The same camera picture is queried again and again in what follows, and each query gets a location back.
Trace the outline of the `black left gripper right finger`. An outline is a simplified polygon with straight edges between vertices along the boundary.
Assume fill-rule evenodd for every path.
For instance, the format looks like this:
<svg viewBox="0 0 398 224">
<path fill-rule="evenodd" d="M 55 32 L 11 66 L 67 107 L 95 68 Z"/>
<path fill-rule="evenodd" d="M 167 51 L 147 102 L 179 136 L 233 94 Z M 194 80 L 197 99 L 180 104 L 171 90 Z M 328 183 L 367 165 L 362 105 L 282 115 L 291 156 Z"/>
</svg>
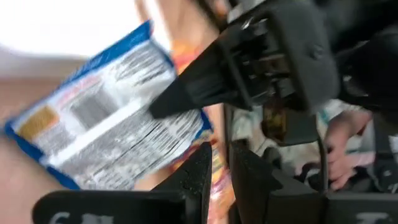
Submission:
<svg viewBox="0 0 398 224">
<path fill-rule="evenodd" d="M 233 141 L 229 155 L 242 223 L 397 223 L 394 194 L 317 192 L 273 168 L 245 141 Z"/>
</svg>

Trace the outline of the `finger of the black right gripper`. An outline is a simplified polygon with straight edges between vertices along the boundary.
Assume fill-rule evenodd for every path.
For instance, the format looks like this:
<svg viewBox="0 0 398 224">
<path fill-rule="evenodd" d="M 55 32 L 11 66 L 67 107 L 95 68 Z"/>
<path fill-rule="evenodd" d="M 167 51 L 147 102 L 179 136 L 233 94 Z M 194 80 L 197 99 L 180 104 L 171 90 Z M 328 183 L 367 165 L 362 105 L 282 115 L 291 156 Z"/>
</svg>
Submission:
<svg viewBox="0 0 398 224">
<path fill-rule="evenodd" d="M 151 103 L 149 111 L 158 119 L 218 103 L 252 109 L 238 64 L 227 46 L 216 40 Z"/>
</svg>

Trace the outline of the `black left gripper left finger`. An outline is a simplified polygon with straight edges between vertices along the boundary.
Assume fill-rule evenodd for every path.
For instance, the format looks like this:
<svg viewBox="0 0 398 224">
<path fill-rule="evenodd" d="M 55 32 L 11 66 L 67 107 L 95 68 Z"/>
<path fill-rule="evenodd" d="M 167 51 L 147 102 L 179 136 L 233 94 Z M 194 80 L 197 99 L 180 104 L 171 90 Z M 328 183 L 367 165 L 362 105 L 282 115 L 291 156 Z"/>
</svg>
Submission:
<svg viewBox="0 0 398 224">
<path fill-rule="evenodd" d="M 32 209 L 35 224 L 206 223 L 211 187 L 210 143 L 150 191 L 59 190 Z"/>
</svg>

